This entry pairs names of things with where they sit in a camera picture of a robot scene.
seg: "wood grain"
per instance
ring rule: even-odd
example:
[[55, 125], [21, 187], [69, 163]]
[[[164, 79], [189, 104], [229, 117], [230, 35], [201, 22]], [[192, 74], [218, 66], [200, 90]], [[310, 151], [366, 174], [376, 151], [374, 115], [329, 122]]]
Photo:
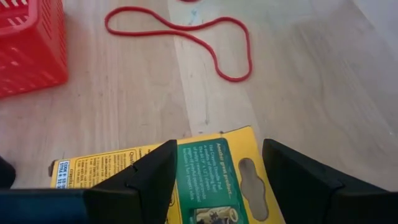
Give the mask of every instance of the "wood grain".
[[[379, 7], [388, 3], [394, 4]], [[0, 101], [0, 154], [17, 168], [15, 187], [48, 187], [46, 168], [54, 159], [251, 125], [259, 146], [274, 138], [398, 190], [398, 29], [389, 25], [398, 18], [394, 11], [370, 10], [372, 4], [65, 1], [70, 81]], [[222, 80], [209, 53], [180, 37], [109, 35], [103, 17], [123, 5], [151, 8], [182, 25], [241, 19], [251, 32], [252, 78]], [[112, 26], [164, 29], [139, 13], [122, 14]], [[238, 27], [225, 23], [194, 34], [215, 48], [225, 73], [246, 72]]]

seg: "yellow package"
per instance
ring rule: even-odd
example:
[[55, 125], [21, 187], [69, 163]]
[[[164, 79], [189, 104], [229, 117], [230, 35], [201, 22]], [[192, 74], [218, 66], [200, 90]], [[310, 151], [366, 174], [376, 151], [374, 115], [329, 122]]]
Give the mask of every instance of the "yellow package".
[[[51, 187], [90, 188], [159, 145], [55, 161]], [[242, 191], [253, 191], [254, 185], [242, 180], [243, 161], [248, 161], [244, 166], [254, 164], [258, 176], [246, 179], [262, 184], [255, 199], [260, 205]], [[251, 127], [178, 140], [176, 184], [167, 223], [284, 223]]]

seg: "yellow cardboard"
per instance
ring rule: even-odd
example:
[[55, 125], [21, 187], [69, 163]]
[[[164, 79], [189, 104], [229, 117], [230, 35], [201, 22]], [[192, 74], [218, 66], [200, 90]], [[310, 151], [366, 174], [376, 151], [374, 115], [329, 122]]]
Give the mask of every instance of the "yellow cardboard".
[[[253, 161], [256, 167], [257, 175], [261, 178], [265, 185], [265, 200], [269, 210], [268, 216], [265, 220], [256, 220], [252, 215], [251, 209], [249, 208], [248, 200], [243, 196], [243, 204], [244, 209], [246, 210], [248, 222], [269, 224], [284, 223], [284, 219], [281, 215], [274, 193], [269, 184], [262, 157], [259, 154], [257, 143], [251, 127], [247, 126], [241, 129], [230, 131], [228, 133], [210, 134], [181, 139], [178, 140], [178, 145], [181, 146], [188, 143], [221, 138], [225, 139], [228, 143], [236, 178], [239, 183], [239, 188], [242, 181], [242, 176], [240, 174], [238, 164], [241, 159], [244, 158], [250, 158]], [[157, 148], [159, 145], [160, 144], [133, 147], [119, 151], [105, 152], [90, 156], [55, 161], [51, 187], [59, 189], [92, 187], [95, 184], [98, 184], [117, 172], [123, 170], [142, 156], [149, 153], [151, 150]], [[178, 196], [177, 186], [178, 181], [176, 182], [174, 192], [170, 200], [167, 223], [183, 223], [182, 211], [180, 208], [180, 197]]]

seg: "green label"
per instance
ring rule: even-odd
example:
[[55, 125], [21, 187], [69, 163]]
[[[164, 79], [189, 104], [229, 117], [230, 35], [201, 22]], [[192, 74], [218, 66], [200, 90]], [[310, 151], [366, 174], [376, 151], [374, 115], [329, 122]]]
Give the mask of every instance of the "green label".
[[248, 223], [226, 139], [179, 145], [177, 188], [184, 224]]

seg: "light wood floor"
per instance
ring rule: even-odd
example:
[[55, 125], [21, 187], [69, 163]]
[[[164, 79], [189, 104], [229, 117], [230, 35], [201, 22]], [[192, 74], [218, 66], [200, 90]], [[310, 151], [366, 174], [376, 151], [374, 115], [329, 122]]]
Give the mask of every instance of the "light wood floor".
[[[54, 159], [251, 125], [259, 147], [273, 138], [398, 190], [397, 4], [378, 2], [67, 0], [70, 81], [0, 101], [0, 155], [17, 169], [15, 187], [48, 187]], [[251, 32], [252, 78], [222, 80], [209, 53], [179, 37], [109, 35], [103, 18], [122, 5], [183, 25], [241, 19]], [[139, 13], [112, 26], [164, 29]], [[224, 72], [246, 72], [239, 28], [194, 34], [215, 48]]]

